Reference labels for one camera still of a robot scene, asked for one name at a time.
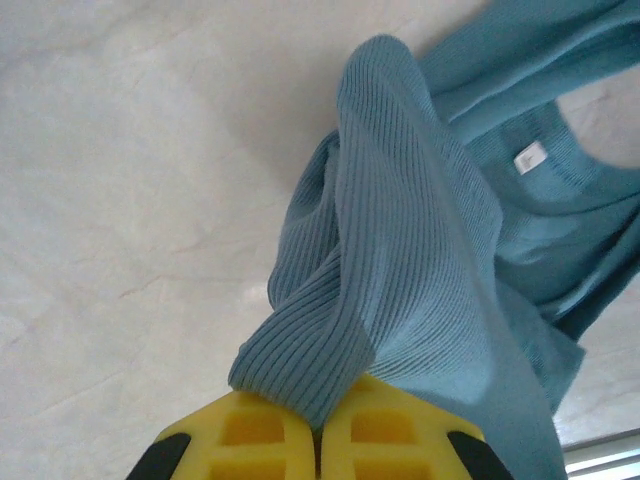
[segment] clothing tag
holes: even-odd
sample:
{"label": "clothing tag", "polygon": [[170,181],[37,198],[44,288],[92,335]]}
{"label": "clothing tag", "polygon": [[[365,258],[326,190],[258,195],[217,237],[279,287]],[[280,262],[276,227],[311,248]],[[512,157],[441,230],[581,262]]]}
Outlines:
{"label": "clothing tag", "polygon": [[530,172],[547,159],[547,151],[537,140],[521,151],[513,159],[520,175]]}

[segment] ribbed knit sleeve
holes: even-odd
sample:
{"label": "ribbed knit sleeve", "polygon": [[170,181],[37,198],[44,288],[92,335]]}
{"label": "ribbed knit sleeve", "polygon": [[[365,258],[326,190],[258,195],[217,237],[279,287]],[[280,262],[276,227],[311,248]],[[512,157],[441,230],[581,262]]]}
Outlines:
{"label": "ribbed knit sleeve", "polygon": [[374,365],[382,377],[428,371],[478,398],[492,370],[486,321],[500,316],[497,201],[398,40],[354,53],[338,112],[287,213],[269,283],[275,311],[241,347],[230,384],[314,428]]}

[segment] teal garment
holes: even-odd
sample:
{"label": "teal garment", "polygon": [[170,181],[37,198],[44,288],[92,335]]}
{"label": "teal garment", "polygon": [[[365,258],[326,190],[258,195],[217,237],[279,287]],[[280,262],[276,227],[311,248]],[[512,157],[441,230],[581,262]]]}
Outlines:
{"label": "teal garment", "polygon": [[639,268],[640,172],[588,157],[553,99],[638,63],[639,22],[637,0],[501,1],[419,61],[359,47],[231,386],[320,431],[369,371],[480,426],[516,479],[566,478],[552,414]]}

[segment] blue sweater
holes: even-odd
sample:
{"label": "blue sweater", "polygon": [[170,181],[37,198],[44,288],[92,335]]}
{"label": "blue sweater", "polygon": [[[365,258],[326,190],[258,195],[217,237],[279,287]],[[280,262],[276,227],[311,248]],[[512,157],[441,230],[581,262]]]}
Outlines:
{"label": "blue sweater", "polygon": [[553,99],[639,61],[638,0],[499,1],[418,61],[358,48],[233,388],[319,430],[369,371],[480,426],[515,478],[566,478],[552,414],[638,270],[640,170],[590,158]]}

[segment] black plastic part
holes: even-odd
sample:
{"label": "black plastic part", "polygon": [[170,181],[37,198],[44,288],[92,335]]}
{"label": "black plastic part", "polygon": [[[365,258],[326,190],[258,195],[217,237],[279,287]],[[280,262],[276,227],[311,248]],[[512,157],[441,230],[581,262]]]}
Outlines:
{"label": "black plastic part", "polygon": [[473,480],[514,480],[489,445],[463,432],[449,432],[449,441]]}
{"label": "black plastic part", "polygon": [[127,480],[170,480],[190,441],[190,435],[176,433],[154,443],[138,460]]}

